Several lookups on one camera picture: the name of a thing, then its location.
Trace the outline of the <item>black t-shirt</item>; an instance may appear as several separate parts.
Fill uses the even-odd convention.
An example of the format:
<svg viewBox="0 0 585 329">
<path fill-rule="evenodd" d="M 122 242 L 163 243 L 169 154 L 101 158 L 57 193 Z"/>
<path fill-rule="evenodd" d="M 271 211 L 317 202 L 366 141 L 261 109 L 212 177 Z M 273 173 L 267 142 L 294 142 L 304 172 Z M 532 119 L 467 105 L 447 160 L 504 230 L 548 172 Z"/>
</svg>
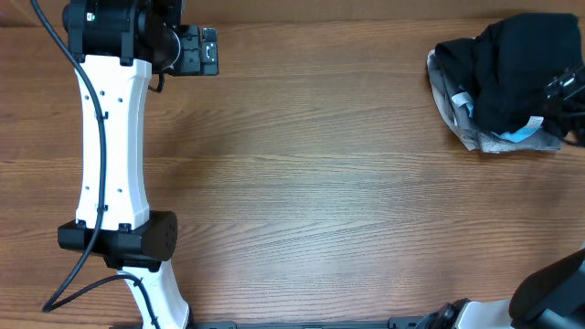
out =
<svg viewBox="0 0 585 329">
<path fill-rule="evenodd" d="M 515 133 L 543 114 L 544 88 L 583 63 L 579 19 L 529 13 L 489 25 L 472 39 L 473 121 L 490 133 Z"/>
</svg>

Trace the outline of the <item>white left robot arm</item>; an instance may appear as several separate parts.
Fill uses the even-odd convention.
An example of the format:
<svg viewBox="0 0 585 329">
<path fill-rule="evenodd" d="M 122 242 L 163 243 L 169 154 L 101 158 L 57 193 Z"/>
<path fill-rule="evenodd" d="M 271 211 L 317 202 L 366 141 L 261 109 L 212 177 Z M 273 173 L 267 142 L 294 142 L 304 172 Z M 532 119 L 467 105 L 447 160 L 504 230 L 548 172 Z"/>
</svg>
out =
<svg viewBox="0 0 585 329">
<path fill-rule="evenodd" d="M 96 255 L 129 287 L 145 328 L 191 328 L 171 259 L 178 224 L 150 208 L 144 185 L 144 108 L 165 78 L 218 74 L 218 34 L 185 25 L 182 0 L 68 3 L 64 46 L 80 86 L 82 185 L 58 244 Z"/>
</svg>

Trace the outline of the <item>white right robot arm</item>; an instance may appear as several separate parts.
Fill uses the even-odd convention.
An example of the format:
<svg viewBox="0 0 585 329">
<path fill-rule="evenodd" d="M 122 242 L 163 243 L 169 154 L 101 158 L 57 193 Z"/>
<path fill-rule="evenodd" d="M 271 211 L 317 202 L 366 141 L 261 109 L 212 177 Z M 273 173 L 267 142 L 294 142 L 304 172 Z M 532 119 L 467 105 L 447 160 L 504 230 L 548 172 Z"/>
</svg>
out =
<svg viewBox="0 0 585 329">
<path fill-rule="evenodd" d="M 584 68 L 571 69 L 545 88 L 546 114 L 566 123 L 563 143 L 584 146 Z M 541 328 L 584 326 L 584 250 L 580 249 L 524 279 L 509 300 L 445 303 L 416 328 Z"/>
</svg>

